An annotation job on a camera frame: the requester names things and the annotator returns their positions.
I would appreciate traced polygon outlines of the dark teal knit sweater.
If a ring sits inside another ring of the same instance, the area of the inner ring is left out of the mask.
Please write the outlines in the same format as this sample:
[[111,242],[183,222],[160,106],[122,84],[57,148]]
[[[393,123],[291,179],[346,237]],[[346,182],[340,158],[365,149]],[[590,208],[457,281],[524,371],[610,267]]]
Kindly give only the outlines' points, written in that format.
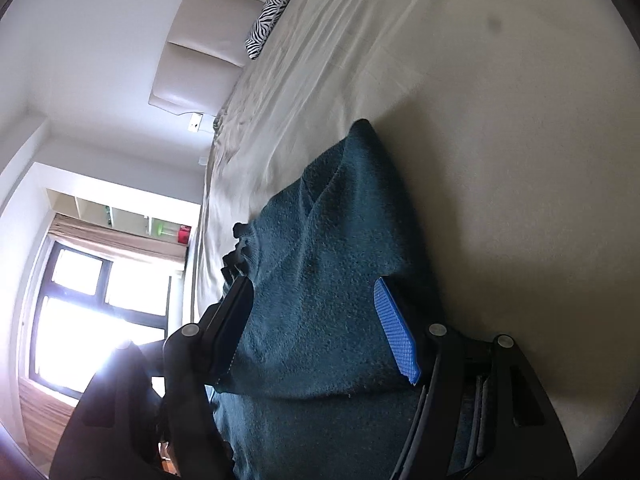
[[214,417],[240,479],[386,479],[420,392],[374,307],[386,276],[414,332],[440,297],[416,212],[381,140],[358,120],[260,214],[233,229],[254,304]]

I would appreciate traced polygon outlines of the red box on sill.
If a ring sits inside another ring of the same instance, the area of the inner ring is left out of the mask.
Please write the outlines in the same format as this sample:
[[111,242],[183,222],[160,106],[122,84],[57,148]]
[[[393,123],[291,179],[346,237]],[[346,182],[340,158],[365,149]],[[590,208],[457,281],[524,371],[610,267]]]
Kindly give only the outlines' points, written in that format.
[[190,226],[179,226],[177,232],[177,242],[181,245],[189,244],[191,236],[191,227]]

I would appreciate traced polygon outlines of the green lamp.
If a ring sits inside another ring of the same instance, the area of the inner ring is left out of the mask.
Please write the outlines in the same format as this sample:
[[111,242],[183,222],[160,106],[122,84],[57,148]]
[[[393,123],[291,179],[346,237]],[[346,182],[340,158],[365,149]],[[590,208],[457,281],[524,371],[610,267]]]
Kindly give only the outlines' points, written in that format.
[[168,233],[166,223],[162,220],[153,220],[151,234],[156,237],[165,236]]

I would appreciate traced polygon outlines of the black framed window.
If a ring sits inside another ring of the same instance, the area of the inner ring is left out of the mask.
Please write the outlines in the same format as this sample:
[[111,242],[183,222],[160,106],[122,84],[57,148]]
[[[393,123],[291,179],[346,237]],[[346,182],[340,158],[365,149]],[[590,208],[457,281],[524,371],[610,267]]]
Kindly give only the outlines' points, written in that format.
[[167,337],[175,281],[161,266],[55,242],[38,289],[28,377],[80,398],[120,346]]

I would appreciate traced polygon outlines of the beige curtain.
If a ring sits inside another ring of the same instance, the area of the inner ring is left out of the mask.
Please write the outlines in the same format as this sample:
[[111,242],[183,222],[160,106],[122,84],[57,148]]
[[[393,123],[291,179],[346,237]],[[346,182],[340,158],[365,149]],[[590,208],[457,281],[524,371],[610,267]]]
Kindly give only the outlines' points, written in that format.
[[177,266],[186,261],[186,248],[182,245],[97,226],[65,214],[54,216],[49,234],[60,242],[69,242],[114,257],[155,263],[171,262]]

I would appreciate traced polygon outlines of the beige bed sheet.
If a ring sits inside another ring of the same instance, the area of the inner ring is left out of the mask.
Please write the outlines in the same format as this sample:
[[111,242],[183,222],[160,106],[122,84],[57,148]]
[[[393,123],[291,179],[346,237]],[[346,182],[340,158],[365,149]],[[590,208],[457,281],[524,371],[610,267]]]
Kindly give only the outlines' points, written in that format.
[[232,226],[367,119],[446,310],[511,333],[579,467],[639,385],[639,48],[611,0],[292,0],[219,114],[198,299]]

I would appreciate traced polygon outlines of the beige padded headboard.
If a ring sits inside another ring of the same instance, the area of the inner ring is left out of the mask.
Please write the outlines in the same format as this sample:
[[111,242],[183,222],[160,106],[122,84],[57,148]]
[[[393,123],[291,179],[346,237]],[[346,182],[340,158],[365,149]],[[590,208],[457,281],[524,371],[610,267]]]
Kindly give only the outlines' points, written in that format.
[[250,60],[245,38],[266,1],[182,0],[149,104],[175,115],[217,115]]

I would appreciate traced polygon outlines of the zebra print pillow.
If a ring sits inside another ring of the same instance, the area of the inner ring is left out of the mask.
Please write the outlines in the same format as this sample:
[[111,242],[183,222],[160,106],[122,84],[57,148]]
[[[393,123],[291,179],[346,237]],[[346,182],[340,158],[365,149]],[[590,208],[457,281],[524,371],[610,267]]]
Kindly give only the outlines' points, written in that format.
[[291,0],[267,0],[245,39],[245,50],[250,60],[258,58]]

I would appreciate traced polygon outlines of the built-in wall shelf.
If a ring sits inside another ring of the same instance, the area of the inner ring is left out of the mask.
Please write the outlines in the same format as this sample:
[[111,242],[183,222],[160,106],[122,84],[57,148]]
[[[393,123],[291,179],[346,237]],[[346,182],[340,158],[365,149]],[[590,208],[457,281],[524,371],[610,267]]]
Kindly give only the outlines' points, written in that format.
[[[57,214],[64,214],[66,217],[119,232],[153,237],[165,242],[179,244],[177,242],[179,226],[187,226],[187,224],[156,218],[148,214],[137,214],[136,212],[119,209],[111,205],[84,200],[77,196],[50,190],[50,188],[47,188],[46,192],[50,205]],[[156,237],[151,234],[153,220],[162,220],[166,223],[168,233],[165,236]]]

